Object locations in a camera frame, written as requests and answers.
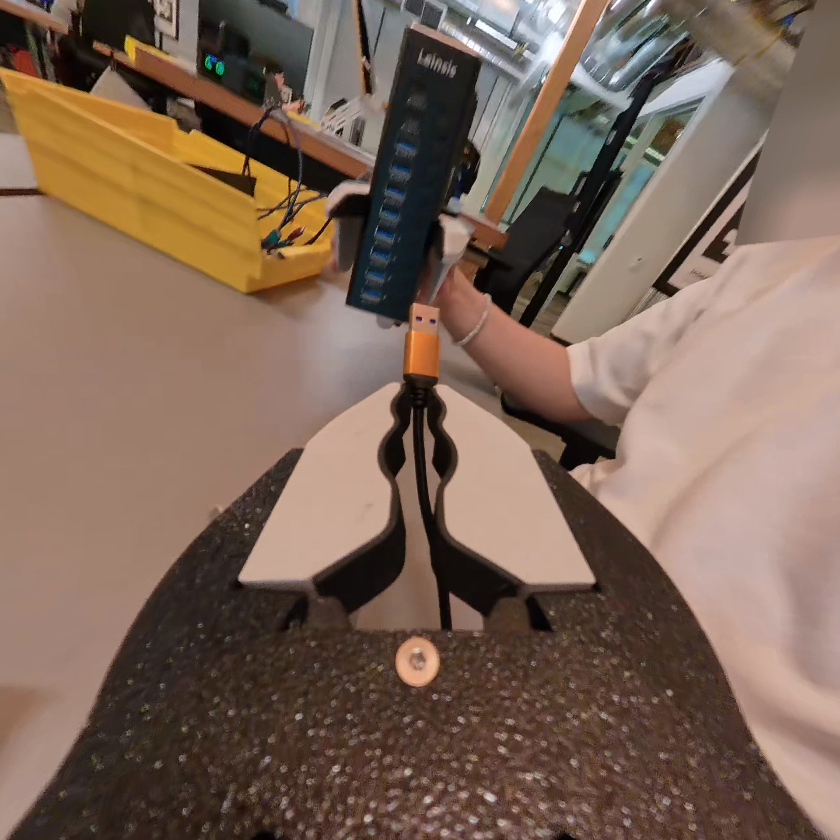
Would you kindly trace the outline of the black office chair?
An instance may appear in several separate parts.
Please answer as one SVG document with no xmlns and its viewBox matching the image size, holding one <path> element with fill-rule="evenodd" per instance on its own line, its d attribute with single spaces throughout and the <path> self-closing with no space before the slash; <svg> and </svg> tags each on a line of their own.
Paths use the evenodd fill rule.
<svg viewBox="0 0 840 840">
<path fill-rule="evenodd" d="M 620 427 L 606 425 L 596 419 L 572 423 L 551 422 L 522 408 L 506 392 L 500 394 L 500 407 L 510 417 L 559 438 L 564 444 L 559 463 L 568 472 L 581 466 L 594 465 L 600 459 L 612 460 L 616 456 Z"/>
<path fill-rule="evenodd" d="M 511 314 L 530 276 L 558 248 L 577 196 L 542 186 L 507 231 L 501 249 L 492 249 L 487 263 L 476 273 L 475 288 Z"/>
</svg>

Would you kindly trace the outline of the person's right hand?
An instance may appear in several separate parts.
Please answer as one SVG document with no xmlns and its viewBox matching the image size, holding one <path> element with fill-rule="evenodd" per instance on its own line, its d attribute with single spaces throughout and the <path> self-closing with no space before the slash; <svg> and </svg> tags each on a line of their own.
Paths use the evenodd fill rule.
<svg viewBox="0 0 840 840">
<path fill-rule="evenodd" d="M 479 334 L 487 322 L 491 300 L 475 289 L 459 268 L 454 267 L 432 306 L 438 310 L 452 340 L 463 347 Z"/>
</svg>

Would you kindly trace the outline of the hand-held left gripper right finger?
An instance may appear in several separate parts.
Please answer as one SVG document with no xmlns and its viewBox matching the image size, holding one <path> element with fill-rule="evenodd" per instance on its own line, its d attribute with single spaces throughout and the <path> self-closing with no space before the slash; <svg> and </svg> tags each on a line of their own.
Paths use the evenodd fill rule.
<svg viewBox="0 0 840 840">
<path fill-rule="evenodd" d="M 435 387 L 427 423 L 448 592 L 489 617 L 506 599 L 591 591 L 595 575 L 528 444 L 447 385 Z"/>
</svg>

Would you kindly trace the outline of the large black USB hub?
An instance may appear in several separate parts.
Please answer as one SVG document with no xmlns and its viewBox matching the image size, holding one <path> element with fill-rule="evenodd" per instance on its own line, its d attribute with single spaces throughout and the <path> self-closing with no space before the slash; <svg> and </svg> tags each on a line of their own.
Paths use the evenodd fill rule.
<svg viewBox="0 0 840 840">
<path fill-rule="evenodd" d="M 204 166 L 200 164 L 190 164 L 190 166 L 205 175 L 213 177 L 215 180 L 224 183 L 235 190 L 254 197 L 256 191 L 256 178 L 252 175 L 243 174 L 241 172 L 231 172 L 221 170 L 215 167 Z"/>
</svg>

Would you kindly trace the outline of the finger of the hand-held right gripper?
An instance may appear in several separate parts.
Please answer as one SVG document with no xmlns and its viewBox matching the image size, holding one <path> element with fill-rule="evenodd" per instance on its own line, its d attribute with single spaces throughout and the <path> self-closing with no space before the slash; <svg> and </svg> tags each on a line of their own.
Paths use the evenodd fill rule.
<svg viewBox="0 0 840 840">
<path fill-rule="evenodd" d="M 461 217 L 439 215 L 422 262 L 422 300 L 435 301 L 447 276 L 463 258 L 473 227 Z"/>
<path fill-rule="evenodd" d="M 327 219 L 332 225 L 332 264 L 338 274 L 352 270 L 371 210 L 369 182 L 342 182 L 330 193 Z"/>
</svg>

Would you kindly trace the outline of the person's right forearm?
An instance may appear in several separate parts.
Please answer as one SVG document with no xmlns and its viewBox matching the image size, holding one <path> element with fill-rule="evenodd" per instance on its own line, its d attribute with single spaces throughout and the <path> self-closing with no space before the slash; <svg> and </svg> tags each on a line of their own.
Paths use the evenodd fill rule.
<svg viewBox="0 0 840 840">
<path fill-rule="evenodd" d="M 460 347 L 522 408 L 555 423 L 594 418 L 574 389 L 568 350 L 514 321 L 495 304 L 479 334 Z"/>
</svg>

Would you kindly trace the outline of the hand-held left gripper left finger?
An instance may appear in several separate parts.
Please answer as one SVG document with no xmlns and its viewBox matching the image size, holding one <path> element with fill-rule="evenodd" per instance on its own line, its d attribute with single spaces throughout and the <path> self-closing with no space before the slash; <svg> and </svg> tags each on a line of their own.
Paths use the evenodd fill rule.
<svg viewBox="0 0 840 840">
<path fill-rule="evenodd" d="M 401 390 L 384 385 L 307 442 L 240 585 L 333 599 L 355 613 L 396 581 L 406 550 L 396 485 L 405 461 Z"/>
</svg>

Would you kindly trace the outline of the yellow plastic bin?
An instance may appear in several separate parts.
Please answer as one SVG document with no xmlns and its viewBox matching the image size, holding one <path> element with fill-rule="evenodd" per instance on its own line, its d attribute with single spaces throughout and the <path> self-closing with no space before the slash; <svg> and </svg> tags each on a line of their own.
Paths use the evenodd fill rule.
<svg viewBox="0 0 840 840">
<path fill-rule="evenodd" d="M 325 200 L 153 112 L 2 69 L 39 190 L 242 293 L 318 275 Z M 190 164 L 256 179 L 247 196 Z"/>
</svg>

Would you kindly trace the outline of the black multi-port usb hub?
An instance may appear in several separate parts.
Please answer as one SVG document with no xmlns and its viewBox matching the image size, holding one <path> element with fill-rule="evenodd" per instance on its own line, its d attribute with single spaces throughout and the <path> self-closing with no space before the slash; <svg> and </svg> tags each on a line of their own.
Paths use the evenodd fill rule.
<svg viewBox="0 0 840 840">
<path fill-rule="evenodd" d="M 404 34 L 346 297 L 381 323 L 409 319 L 464 157 L 480 68 L 474 51 L 435 29 L 414 23 Z"/>
</svg>

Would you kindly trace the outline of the wooden post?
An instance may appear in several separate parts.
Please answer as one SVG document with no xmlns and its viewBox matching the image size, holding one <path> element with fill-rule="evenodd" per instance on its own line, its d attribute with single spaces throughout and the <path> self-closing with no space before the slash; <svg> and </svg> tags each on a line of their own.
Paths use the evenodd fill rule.
<svg viewBox="0 0 840 840">
<path fill-rule="evenodd" d="M 496 186 L 488 196 L 484 215 L 492 223 L 498 224 L 508 209 L 607 4 L 607 1 L 581 1 L 577 7 L 528 119 L 506 163 L 500 168 Z"/>
</svg>

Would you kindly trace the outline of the black monitor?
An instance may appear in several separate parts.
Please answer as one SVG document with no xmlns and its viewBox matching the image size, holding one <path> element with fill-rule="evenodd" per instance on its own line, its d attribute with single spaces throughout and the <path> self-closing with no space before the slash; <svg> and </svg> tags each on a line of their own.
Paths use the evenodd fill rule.
<svg viewBox="0 0 840 840">
<path fill-rule="evenodd" d="M 201 1 L 199 22 L 205 28 L 224 25 L 248 44 L 248 57 L 282 66 L 297 95 L 306 89 L 315 29 L 290 16 L 284 2 Z"/>
</svg>

